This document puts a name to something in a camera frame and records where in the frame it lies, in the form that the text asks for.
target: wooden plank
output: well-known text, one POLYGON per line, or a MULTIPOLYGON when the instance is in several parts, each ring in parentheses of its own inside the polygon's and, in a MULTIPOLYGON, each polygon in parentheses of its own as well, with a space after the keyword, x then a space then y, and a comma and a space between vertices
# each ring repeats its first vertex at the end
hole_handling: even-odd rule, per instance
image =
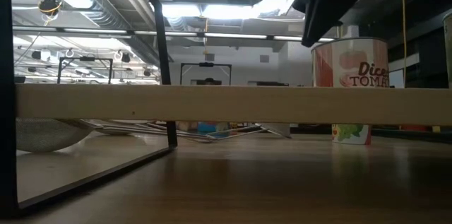
POLYGON ((452 91, 17 85, 18 117, 452 125, 452 91))

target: wooden floor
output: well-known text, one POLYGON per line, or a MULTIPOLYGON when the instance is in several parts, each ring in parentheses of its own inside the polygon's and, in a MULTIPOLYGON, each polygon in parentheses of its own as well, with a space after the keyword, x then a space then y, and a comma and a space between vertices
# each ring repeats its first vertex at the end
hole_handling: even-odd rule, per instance
POLYGON ((174 153, 124 178, 8 223, 451 223, 452 146, 372 143, 180 139, 174 153))

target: table surface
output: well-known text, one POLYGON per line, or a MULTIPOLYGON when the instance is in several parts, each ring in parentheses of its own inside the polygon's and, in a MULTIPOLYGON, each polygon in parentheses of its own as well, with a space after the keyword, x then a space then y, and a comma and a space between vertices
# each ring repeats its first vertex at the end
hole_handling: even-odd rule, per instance
MULTIPOLYGON (((451 222, 452 145, 374 137, 370 146, 350 146, 331 143, 329 135, 293 136, 211 144, 180 138, 175 152, 130 175, 5 223, 451 222)), ((19 189, 30 187, 33 176, 41 181, 34 187, 51 172, 74 179, 166 143, 164 136, 103 139, 89 138, 48 161, 38 156, 39 163, 19 156, 18 176, 28 181, 19 189), (31 167, 36 171, 22 173, 31 167)))

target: black metal frame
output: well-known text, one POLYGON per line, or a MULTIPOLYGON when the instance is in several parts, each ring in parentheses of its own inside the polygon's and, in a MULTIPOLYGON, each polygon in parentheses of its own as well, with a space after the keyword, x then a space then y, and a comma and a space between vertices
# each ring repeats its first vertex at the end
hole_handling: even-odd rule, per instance
POLYGON ((69 65, 72 61, 79 60, 79 61, 109 61, 110 67, 108 69, 108 84, 112 83, 112 72, 113 72, 113 59, 111 58, 94 58, 94 57, 60 57, 59 58, 59 64, 58 64, 58 78, 56 79, 56 83, 61 82, 61 72, 69 65), (63 66, 64 60, 70 60, 68 64, 65 64, 63 66))
MULTIPOLYGON (((162 5, 158 0, 150 0, 155 8, 157 24, 157 41, 160 53, 160 69, 162 72, 162 84, 170 85, 170 66, 165 39, 165 25, 162 15, 162 5)), ((126 173, 145 165, 155 159, 171 153, 177 147, 176 123, 167 123, 168 147, 144 155, 135 160, 113 167, 67 184, 58 189, 41 194, 34 198, 18 202, 17 196, 17 166, 16 166, 16 87, 14 84, 13 67, 13 31, 11 0, 0 0, 0 46, 7 55, 0 55, 0 87, 3 101, 0 102, 0 217, 13 218, 34 213, 42 208, 51 206, 56 202, 65 200, 71 196, 80 195, 81 192, 93 189, 125 175, 126 173)))
POLYGON ((229 85, 231 85, 231 78, 232 78, 232 65, 231 64, 214 64, 210 62, 201 62, 201 63, 181 63, 181 70, 179 73, 179 84, 182 85, 182 77, 184 76, 182 74, 182 69, 185 65, 192 65, 192 66, 200 66, 200 67, 206 67, 206 68, 212 68, 214 66, 226 66, 229 68, 229 85))

